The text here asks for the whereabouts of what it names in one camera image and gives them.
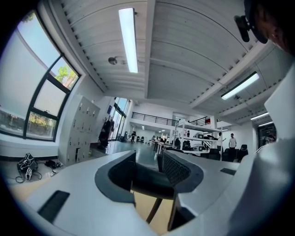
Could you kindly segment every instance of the ceiling light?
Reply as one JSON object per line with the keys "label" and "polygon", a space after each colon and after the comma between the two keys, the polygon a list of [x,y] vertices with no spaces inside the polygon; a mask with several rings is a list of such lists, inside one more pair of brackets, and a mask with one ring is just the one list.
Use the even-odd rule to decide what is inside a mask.
{"label": "ceiling light", "polygon": [[129,72],[138,73],[135,42],[134,9],[120,9],[119,18]]}
{"label": "ceiling light", "polygon": [[259,116],[255,116],[255,117],[251,118],[251,120],[255,120],[255,119],[258,119],[258,118],[263,117],[263,116],[266,116],[266,115],[268,115],[268,112],[263,113],[263,114],[261,114]]}
{"label": "ceiling light", "polygon": [[260,125],[258,125],[258,126],[261,127],[261,126],[265,126],[265,125],[272,124],[272,123],[273,123],[273,121],[271,121],[271,122],[267,122],[267,123],[265,123],[265,124],[260,124]]}
{"label": "ceiling light", "polygon": [[254,83],[256,80],[259,79],[259,75],[257,72],[252,73],[250,76],[248,76],[245,80],[240,82],[238,85],[233,87],[230,91],[226,92],[221,96],[223,100],[227,100],[228,98],[232,97],[233,95],[237,94],[241,90],[248,87],[250,84]]}

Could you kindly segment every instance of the person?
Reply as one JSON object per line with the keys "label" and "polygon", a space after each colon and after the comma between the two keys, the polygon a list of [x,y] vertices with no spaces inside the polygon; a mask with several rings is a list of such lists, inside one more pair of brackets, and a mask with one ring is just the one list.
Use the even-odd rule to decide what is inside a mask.
{"label": "person", "polygon": [[235,149],[236,149],[236,139],[234,138],[234,134],[230,134],[230,142],[229,142],[229,147],[230,147],[230,155],[233,156],[235,155]]}
{"label": "person", "polygon": [[136,136],[135,132],[132,133],[131,135],[131,142],[134,142],[134,137]]}
{"label": "person", "polygon": [[268,136],[264,137],[263,146],[272,142],[275,142],[276,138],[273,132],[271,132]]}
{"label": "person", "polygon": [[224,140],[226,140],[226,138],[222,140],[222,136],[221,135],[222,135],[222,133],[219,132],[219,138],[218,138],[218,141],[217,141],[217,150],[219,150],[219,151],[221,151],[222,142]]}
{"label": "person", "polygon": [[294,1],[245,0],[245,15],[255,37],[261,43],[271,40],[295,56],[295,34],[292,30]]}

